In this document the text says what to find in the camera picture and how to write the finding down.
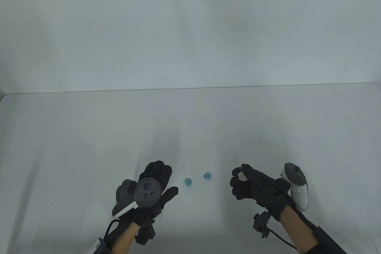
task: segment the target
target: white vr controller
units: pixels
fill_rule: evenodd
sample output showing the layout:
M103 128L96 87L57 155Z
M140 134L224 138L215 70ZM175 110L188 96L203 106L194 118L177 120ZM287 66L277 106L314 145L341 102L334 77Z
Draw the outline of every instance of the white vr controller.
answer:
M305 211L308 208L308 185L302 170L293 163L285 163L280 176L290 183L290 194L296 208ZM238 179L243 182L247 180L242 172L238 174Z

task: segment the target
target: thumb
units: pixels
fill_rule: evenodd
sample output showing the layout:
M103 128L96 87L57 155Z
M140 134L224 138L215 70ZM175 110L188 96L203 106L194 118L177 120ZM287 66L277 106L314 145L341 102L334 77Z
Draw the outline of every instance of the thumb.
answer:
M169 202L172 198L174 198L179 193L179 188L177 186L173 186L169 188L165 193L162 194L162 197L160 198L160 205L162 209L164 208L164 205Z

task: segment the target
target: hand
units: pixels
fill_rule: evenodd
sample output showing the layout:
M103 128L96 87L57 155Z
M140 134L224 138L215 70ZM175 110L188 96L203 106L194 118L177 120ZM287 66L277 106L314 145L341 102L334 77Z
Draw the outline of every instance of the hand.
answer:
M151 177L156 179L164 190L169 182L172 174L172 168L165 165L162 161L149 163L143 173L139 176L139 182L142 179ZM120 217L121 220L130 220L142 227L148 227L154 223L154 218L157 217L164 208L164 205L174 198L179 193L179 189L176 186L169 188L160 197L159 202L151 208L136 208L131 209L126 214Z
M240 172L243 172L247 181L239 180ZM287 193L290 185L282 178L276 180L270 178L248 164L235 168L232 175L230 186L233 187L232 193L236 199L252 198L256 200L257 204L265 207L277 221L286 205L295 205Z

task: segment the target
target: white wall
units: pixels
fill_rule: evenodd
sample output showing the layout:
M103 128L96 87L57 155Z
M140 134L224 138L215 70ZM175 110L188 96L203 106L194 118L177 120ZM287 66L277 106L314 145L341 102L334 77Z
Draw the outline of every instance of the white wall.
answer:
M381 0L0 0L0 89L369 82Z

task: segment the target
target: black cable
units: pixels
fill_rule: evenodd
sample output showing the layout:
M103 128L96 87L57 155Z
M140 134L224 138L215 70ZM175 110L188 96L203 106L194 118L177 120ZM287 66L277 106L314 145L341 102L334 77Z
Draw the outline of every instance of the black cable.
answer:
M276 234L274 231L272 231L270 228L268 228L268 230L274 234L276 237L278 237L280 240L282 240L284 243L286 243L288 246L294 248L296 250L296 247L294 245L292 245L291 243L288 243L286 240L284 240L282 237L280 237L278 234Z
M114 224L114 222L120 222L120 220L118 220L118 219L114 219L112 222L110 222L109 227L107 228L106 233L104 234L104 238L103 238L103 240L105 240L106 237L107 237L107 235L109 235L110 228L111 228L111 226Z

